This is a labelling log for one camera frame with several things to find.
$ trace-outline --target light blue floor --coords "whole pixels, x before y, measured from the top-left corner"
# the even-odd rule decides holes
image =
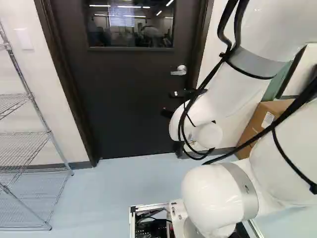
[[[227,161],[236,160],[229,157]],[[100,161],[76,170],[51,219],[52,231],[0,232],[1,238],[128,238],[129,206],[180,198],[186,172],[202,161],[174,154]],[[265,238],[314,238],[317,207],[256,219]]]

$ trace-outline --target wire shelving rack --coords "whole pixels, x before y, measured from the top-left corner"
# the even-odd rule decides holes
[[[55,204],[69,176],[73,175],[47,125],[14,56],[0,22],[0,54],[7,51],[25,89],[20,94],[0,94],[0,123],[24,104],[32,103],[44,131],[0,133],[0,230],[51,230]],[[34,169],[38,153],[51,141],[64,168]]]

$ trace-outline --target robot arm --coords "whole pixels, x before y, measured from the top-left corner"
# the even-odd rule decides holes
[[[237,0],[229,0],[227,6],[233,2]],[[196,140],[206,148],[220,143],[222,129],[212,121],[239,111],[301,47],[317,39],[316,7],[315,0],[250,0],[241,32],[237,32],[241,44],[236,41],[236,49],[222,62],[208,92],[198,96],[187,112],[183,121],[187,140]],[[226,43],[228,38],[220,39]],[[178,126],[183,112],[181,105],[170,121],[173,140],[185,139],[179,136]],[[285,154],[314,183],[316,118],[314,100],[276,128]],[[188,218],[206,238],[229,237],[242,220],[317,204],[309,184],[278,151],[272,132],[257,142],[249,159],[191,170],[182,183],[182,198]]]
[[[238,37],[241,43],[236,42],[238,47],[221,65],[208,92],[195,100],[184,119],[187,140],[196,140],[205,148],[219,145],[222,129],[212,121],[239,111],[267,88],[270,79],[285,62],[294,58],[300,48],[316,40],[316,7],[317,2],[313,0],[250,0],[241,22],[241,32],[235,32],[241,36]],[[181,105],[170,121],[169,132],[175,141],[184,140],[183,136],[178,136],[183,111]]]
[[[316,118],[317,99],[276,128],[285,154],[315,183]],[[249,159],[189,171],[182,183],[182,198],[188,217],[206,238],[229,237],[243,220],[317,204],[317,195],[285,162],[271,133],[256,143]]]

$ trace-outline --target label on box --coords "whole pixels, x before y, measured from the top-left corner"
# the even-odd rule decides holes
[[[272,124],[273,121],[274,121],[274,115],[270,112],[267,112],[261,126],[263,128],[267,128],[269,125]]]

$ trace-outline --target door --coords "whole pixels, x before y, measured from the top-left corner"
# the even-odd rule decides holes
[[[52,0],[70,70],[102,158],[172,151],[162,108],[190,80],[197,0]],[[183,73],[171,74],[179,65]]]

